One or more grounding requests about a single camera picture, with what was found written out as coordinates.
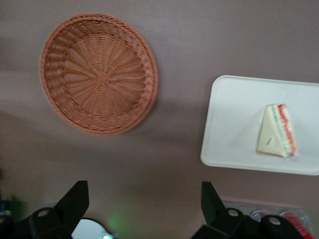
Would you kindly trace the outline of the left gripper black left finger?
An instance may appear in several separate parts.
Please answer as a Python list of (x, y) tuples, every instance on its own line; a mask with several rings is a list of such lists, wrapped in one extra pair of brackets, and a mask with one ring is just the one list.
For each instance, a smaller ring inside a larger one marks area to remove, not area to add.
[(28, 219), (34, 239), (70, 239), (89, 207), (87, 181), (78, 181), (54, 207), (35, 211)]

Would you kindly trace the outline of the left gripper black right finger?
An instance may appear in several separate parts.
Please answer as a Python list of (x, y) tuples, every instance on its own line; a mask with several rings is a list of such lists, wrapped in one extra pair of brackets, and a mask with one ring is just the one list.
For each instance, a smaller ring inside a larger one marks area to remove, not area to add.
[(201, 184), (201, 210), (206, 224), (192, 239), (235, 239), (243, 228), (243, 213), (238, 209), (225, 207), (209, 181)]

